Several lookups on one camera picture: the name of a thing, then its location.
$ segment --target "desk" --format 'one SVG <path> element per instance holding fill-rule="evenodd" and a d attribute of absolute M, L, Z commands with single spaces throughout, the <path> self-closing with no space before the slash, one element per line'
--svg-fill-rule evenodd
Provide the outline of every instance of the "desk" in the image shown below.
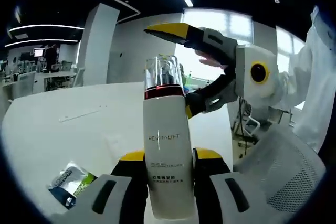
<path fill-rule="evenodd" d="M 20 186 L 45 216 L 66 211 L 47 186 L 69 161 L 100 176 L 110 174 L 125 153 L 143 149 L 143 92 L 143 82 L 117 83 L 14 100 L 3 120 L 4 151 Z M 219 152 L 232 169 L 226 106 L 190 119 L 190 133 L 193 147 Z M 148 200 L 145 220 L 151 215 Z"/>
<path fill-rule="evenodd" d="M 36 73 L 34 80 L 33 94 L 42 93 L 46 90 L 45 80 L 54 77 L 75 76 L 76 73 L 70 71 L 60 71 L 56 73 Z"/>

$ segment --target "white lab coat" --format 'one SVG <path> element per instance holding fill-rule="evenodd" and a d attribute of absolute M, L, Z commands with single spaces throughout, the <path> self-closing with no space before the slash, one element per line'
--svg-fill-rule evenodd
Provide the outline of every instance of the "white lab coat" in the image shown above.
<path fill-rule="evenodd" d="M 316 152 L 326 137 L 336 91 L 336 53 L 319 36 L 321 20 L 316 20 L 317 12 L 315 9 L 311 15 L 313 25 L 305 46 L 290 57 L 289 73 L 280 73 L 275 94 L 281 99 L 275 107 L 283 109 L 305 100 L 293 132 Z"/>

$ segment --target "computer monitor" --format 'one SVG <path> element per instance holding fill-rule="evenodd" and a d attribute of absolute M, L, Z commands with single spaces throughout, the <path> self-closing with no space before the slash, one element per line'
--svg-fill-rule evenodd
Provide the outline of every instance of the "computer monitor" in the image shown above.
<path fill-rule="evenodd" d="M 43 57 L 44 48 L 34 48 L 34 57 Z"/>

